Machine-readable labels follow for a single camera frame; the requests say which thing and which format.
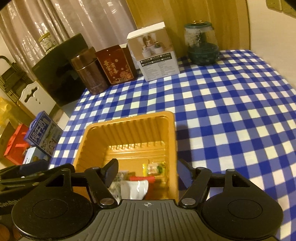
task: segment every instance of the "gray ribbed panel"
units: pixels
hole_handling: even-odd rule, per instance
[[[210,231],[193,210],[173,200],[123,200],[102,210],[82,232],[64,241],[229,241]],[[22,238],[20,241],[32,241]]]

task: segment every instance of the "shiny curtain fabric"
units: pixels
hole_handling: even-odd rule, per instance
[[[38,42],[43,34],[62,43],[81,33],[99,51],[126,43],[135,29],[125,0],[12,0],[0,11],[0,34],[33,80],[31,68],[45,55]]]

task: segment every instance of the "table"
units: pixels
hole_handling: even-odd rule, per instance
[[[150,82],[140,75],[96,96],[85,91],[51,167],[73,162],[91,123],[168,110],[175,113],[178,156],[249,178],[284,211],[277,238],[296,240],[296,91],[249,50],[222,51],[220,58],[206,67],[182,58],[179,75]]]

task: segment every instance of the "yellow plastic tray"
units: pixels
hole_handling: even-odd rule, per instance
[[[175,121],[163,111],[91,124],[74,160],[77,172],[103,167],[112,158],[119,170],[143,176],[143,164],[165,162],[165,175],[156,176],[153,199],[178,201]]]

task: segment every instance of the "screw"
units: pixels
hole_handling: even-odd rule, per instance
[[[183,203],[186,206],[190,206],[195,204],[195,200],[193,198],[184,198],[182,199],[181,203]]]
[[[100,200],[100,203],[103,205],[112,205],[114,203],[114,200],[112,198],[103,198]]]

